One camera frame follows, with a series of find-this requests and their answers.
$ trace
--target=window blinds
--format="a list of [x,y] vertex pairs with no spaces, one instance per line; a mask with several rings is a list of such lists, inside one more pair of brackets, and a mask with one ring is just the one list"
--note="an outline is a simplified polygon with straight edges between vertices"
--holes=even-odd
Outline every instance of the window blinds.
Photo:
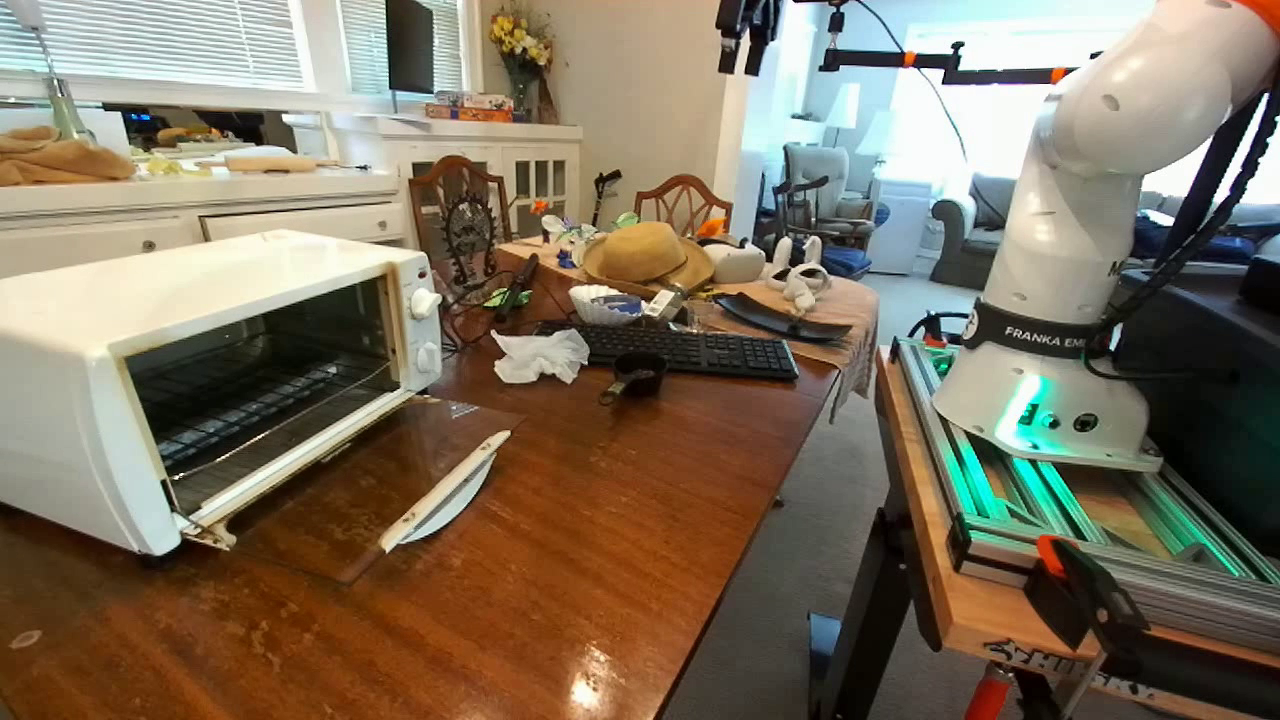
[[[457,0],[417,0],[434,13],[435,90],[462,90],[462,23]],[[351,91],[383,95],[387,88],[385,0],[340,0]]]
[[[59,73],[305,90],[289,0],[42,0]],[[0,3],[0,69],[44,70]]]

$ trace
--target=table leg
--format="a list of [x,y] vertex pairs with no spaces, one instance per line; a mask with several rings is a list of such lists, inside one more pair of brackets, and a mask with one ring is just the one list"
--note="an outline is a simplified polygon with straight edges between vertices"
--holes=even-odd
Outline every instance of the table leg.
[[[810,615],[809,716],[863,720],[911,605],[906,566],[884,509],[876,512],[845,618]],[[832,647],[831,637],[838,632]]]

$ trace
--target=floor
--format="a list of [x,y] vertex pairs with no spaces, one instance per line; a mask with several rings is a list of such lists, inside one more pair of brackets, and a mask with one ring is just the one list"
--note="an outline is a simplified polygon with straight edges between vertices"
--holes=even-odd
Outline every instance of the floor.
[[[925,310],[966,311],[977,292],[923,275],[868,275],[881,295],[879,341],[905,334]],[[852,397],[836,423],[819,420],[782,488],[786,506],[760,528],[664,720],[804,720],[808,612],[841,616],[887,491],[876,411]],[[983,661],[934,653],[909,612],[872,717],[959,720]],[[1149,720],[1144,708],[1091,693],[1075,715]],[[1020,717],[1012,700],[1001,717]]]

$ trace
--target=crumpled tissue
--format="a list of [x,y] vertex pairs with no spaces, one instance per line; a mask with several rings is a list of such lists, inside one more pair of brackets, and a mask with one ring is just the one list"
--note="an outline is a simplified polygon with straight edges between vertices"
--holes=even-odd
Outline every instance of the crumpled tissue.
[[568,384],[591,354],[586,341],[573,329],[549,336],[500,336],[497,331],[489,331],[489,334],[507,354],[493,364],[493,372],[509,384],[531,383],[544,374],[556,375]]

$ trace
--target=black keyboard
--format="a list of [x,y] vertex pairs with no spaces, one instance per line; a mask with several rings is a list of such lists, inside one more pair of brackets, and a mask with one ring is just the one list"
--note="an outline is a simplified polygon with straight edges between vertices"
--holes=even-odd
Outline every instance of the black keyboard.
[[644,350],[667,359],[676,373],[794,380],[800,375],[783,340],[727,333],[681,333],[634,325],[605,327],[544,322],[535,334],[575,329],[591,348],[591,365],[612,365],[623,352]]

